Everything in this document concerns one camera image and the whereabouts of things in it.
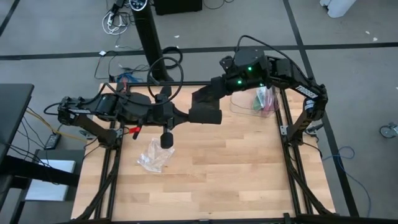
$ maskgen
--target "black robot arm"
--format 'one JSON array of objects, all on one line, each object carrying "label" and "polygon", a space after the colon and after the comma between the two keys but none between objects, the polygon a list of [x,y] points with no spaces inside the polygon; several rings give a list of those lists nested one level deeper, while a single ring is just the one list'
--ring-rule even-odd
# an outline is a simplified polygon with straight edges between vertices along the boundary
[{"label": "black robot arm", "polygon": [[105,83],[100,93],[92,99],[65,97],[58,106],[58,120],[65,125],[79,126],[98,137],[103,147],[114,147],[123,131],[104,129],[87,115],[95,115],[103,121],[118,121],[126,125],[136,125],[133,139],[143,126],[163,127],[164,133],[160,137],[162,148],[173,146],[173,136],[170,133],[174,127],[184,122],[220,124],[221,111],[206,108],[191,108],[188,114],[176,109],[169,100],[171,87],[164,86],[155,95],[155,103],[140,93],[117,92],[104,93],[104,87],[113,88]]},{"label": "black robot arm", "polygon": [[287,127],[286,137],[292,144],[302,144],[305,129],[325,113],[328,102],[325,86],[305,77],[289,59],[266,56],[261,50],[242,49],[233,58],[223,58],[220,65],[225,74],[212,78],[211,85],[193,93],[195,103],[214,103],[233,92],[261,86],[276,86],[283,90],[291,88],[305,96],[302,114],[294,124]]}]

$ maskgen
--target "clear plastic bag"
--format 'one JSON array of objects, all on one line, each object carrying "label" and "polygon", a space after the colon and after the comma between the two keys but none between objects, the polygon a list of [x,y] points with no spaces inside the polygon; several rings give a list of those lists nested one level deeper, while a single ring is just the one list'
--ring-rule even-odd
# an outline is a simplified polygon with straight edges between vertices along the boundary
[{"label": "clear plastic bag", "polygon": [[161,173],[163,166],[173,153],[174,147],[162,149],[160,140],[153,138],[148,149],[139,156],[137,162],[148,171]]},{"label": "clear plastic bag", "polygon": [[279,109],[279,90],[259,87],[235,92],[231,96],[230,109],[234,113],[268,117]]}]

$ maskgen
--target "white bottle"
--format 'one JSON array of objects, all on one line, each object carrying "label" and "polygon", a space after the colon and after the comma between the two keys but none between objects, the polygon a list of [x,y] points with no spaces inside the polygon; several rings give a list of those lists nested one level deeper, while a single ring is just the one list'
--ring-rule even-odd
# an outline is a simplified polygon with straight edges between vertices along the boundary
[{"label": "white bottle", "polygon": [[328,6],[328,15],[338,18],[346,14],[356,0],[320,0],[321,6]]}]

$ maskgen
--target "wooden tabletop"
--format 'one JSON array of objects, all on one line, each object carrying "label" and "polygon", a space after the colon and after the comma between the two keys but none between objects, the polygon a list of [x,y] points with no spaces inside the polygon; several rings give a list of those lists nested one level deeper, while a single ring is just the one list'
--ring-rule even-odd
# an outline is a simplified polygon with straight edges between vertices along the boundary
[{"label": "wooden tabletop", "polygon": [[[187,112],[191,93],[198,88],[183,87],[173,100],[176,107]],[[147,94],[146,87],[134,87],[132,91]],[[295,121],[302,112],[303,97],[287,90],[287,98]],[[221,125],[177,126],[172,131],[175,152],[161,174],[146,171],[136,161],[151,139],[160,137],[162,128],[143,127],[137,140],[125,136],[113,221],[275,218],[285,212],[294,216],[275,114],[267,118],[251,116],[237,113],[240,111],[231,106],[230,97],[220,100]],[[109,127],[97,117],[94,120]],[[317,145],[309,136],[304,136],[304,141]],[[87,152],[96,146],[92,144]],[[318,151],[306,145],[299,149],[308,186],[327,209],[334,211]],[[84,211],[97,192],[103,158],[102,148],[86,157],[72,218]],[[299,195],[305,211],[300,190]],[[104,196],[103,216],[107,202],[108,193]]]}]

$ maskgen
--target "wheel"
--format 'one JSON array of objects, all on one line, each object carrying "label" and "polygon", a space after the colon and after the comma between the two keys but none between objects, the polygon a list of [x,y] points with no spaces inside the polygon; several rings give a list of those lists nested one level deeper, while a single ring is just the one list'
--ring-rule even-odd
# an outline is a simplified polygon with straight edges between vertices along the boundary
[{"label": "wheel", "polygon": [[380,134],[385,138],[395,138],[397,137],[393,131],[391,131],[391,126],[384,125],[380,128]]}]

